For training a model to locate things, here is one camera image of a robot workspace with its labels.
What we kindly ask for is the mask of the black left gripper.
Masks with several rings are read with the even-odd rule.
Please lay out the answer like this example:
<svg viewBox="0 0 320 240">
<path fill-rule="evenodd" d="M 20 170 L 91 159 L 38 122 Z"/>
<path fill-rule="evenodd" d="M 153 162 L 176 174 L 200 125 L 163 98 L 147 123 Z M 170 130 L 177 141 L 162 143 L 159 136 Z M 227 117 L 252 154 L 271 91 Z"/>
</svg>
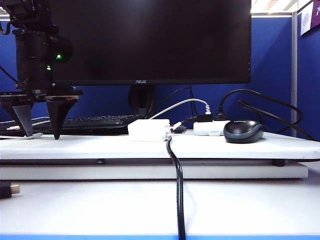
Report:
<svg viewBox="0 0 320 240">
<path fill-rule="evenodd" d="M 31 108 L 32 103 L 46 103 L 51 131 L 58 140 L 69 110 L 77 102 L 83 91 L 70 85 L 53 83 L 47 88 L 33 89 L 30 86 L 16 84 L 20 91 L 0 93 L 0 105 L 13 118 L 25 136 L 33 135 Z"/>
</svg>

